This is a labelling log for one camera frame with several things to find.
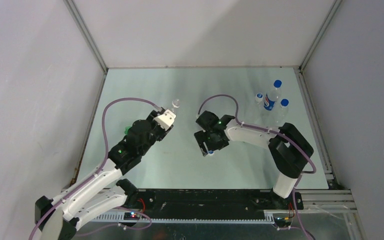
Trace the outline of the clear bottle blue cap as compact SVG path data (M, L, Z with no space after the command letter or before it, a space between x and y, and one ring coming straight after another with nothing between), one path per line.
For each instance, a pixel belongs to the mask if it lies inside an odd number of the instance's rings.
M281 127L286 122L290 101L283 98L276 103L272 111L266 116L265 124L268 127Z

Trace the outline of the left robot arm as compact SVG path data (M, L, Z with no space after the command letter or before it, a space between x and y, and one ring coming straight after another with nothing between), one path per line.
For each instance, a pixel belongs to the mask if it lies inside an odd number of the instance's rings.
M71 240L87 223L101 214L124 206L133 208L138 202L137 188L125 178L156 143L164 139L174 126L176 115L170 109L153 110L146 119L139 119L127 129L125 136L106 150L102 163L85 178L53 198L40 197L35 202L35 227L42 237ZM57 229L46 230L52 221Z

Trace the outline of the clear plastic bottle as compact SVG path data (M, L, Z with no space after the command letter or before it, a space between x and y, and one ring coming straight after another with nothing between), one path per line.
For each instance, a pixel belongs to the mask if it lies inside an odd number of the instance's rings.
M178 98L171 101L171 108L170 111L174 113L175 115L178 114L180 108L180 100Z

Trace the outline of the left circuit board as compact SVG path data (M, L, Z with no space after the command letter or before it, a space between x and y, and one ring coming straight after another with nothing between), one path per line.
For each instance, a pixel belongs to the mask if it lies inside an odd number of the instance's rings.
M138 221L138 220L141 220L142 217L140 214L137 214L137 213L134 213L134 212L125 212L124 213L124 216L123 216L123 219L125 221Z

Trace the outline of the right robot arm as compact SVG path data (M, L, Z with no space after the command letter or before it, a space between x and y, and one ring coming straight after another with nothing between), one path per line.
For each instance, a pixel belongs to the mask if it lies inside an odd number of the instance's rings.
M314 149L291 123L277 128L261 127L237 121L232 115L217 117L210 111L198 115L201 128L194 138L203 156L227 147L230 142L243 142L269 150L277 170L277 180L272 187L271 204L284 209L291 202L291 193L304 168L311 162Z

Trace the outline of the pepsi bottle blue cap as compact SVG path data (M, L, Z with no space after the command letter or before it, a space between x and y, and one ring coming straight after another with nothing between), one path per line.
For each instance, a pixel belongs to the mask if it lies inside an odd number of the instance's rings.
M266 111L272 111L276 102L282 95L282 81L277 79L269 87L263 99L263 109Z

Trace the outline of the clear bottle white-blue cap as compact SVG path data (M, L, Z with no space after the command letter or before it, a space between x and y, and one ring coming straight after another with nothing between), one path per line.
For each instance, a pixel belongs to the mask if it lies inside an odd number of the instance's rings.
M258 92L254 99L245 108L245 122L249 124L256 124L260 119L261 105L264 95Z

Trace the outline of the green plastic bottle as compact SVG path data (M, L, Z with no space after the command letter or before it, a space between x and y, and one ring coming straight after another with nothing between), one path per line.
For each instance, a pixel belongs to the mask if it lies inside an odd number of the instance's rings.
M131 126L126 126L125 130L124 130L124 133L127 134L130 128L131 128Z

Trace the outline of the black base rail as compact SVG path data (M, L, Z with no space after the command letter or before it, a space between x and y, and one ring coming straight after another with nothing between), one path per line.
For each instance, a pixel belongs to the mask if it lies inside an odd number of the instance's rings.
M152 220L266 220L265 212L303 210L301 194L287 198L260 189L139 189L122 207Z

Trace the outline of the circuit board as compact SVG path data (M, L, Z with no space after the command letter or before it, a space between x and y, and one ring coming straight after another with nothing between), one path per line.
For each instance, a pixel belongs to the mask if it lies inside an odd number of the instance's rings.
M292 224L292 218L291 217L278 217L274 219L274 225L277 228L289 228Z
M138 221L138 220L141 220L142 217L140 214L137 214L137 213L134 213L134 212L125 212L124 213L124 216L123 216L123 219L125 221Z

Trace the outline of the right circuit board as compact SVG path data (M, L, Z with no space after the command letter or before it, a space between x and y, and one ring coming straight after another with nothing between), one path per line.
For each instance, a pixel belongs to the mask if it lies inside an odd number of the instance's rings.
M292 224L292 218L291 217L278 217L274 219L274 225L277 228L289 228Z

